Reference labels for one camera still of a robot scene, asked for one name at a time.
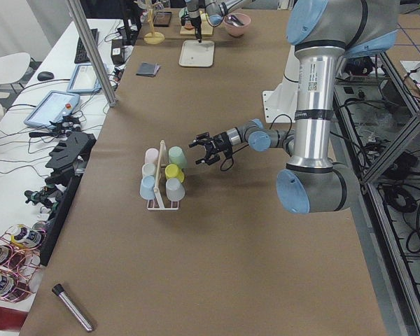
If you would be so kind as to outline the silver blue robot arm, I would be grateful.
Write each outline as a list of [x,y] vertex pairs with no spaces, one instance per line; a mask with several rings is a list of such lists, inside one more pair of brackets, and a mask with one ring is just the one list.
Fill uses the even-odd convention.
[[358,195],[354,172],[328,157],[337,63],[342,58],[376,55],[396,42],[398,1],[298,1],[286,37],[299,62],[295,127],[265,129],[252,120],[216,136],[198,135],[203,163],[231,158],[236,145],[253,150],[282,148],[289,154],[277,176],[277,195],[294,214],[347,209]]

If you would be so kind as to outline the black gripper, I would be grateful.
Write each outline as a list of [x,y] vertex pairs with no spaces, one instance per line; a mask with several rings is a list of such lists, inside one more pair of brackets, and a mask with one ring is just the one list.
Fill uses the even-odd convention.
[[206,149],[204,157],[195,161],[196,165],[213,165],[220,160],[219,153],[223,153],[226,159],[231,158],[231,142],[226,132],[213,137],[208,132],[198,134],[188,145],[189,148],[195,146],[203,146]]

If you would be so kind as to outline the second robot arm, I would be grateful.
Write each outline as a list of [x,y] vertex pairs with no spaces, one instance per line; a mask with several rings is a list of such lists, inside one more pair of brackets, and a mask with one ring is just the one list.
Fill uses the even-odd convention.
[[[217,27],[223,18],[235,9],[250,3],[250,1],[229,0],[229,1],[204,1],[204,11],[208,15],[212,27]],[[198,0],[185,0],[188,17],[195,29],[195,38],[202,42],[202,19],[200,16],[200,3]]]

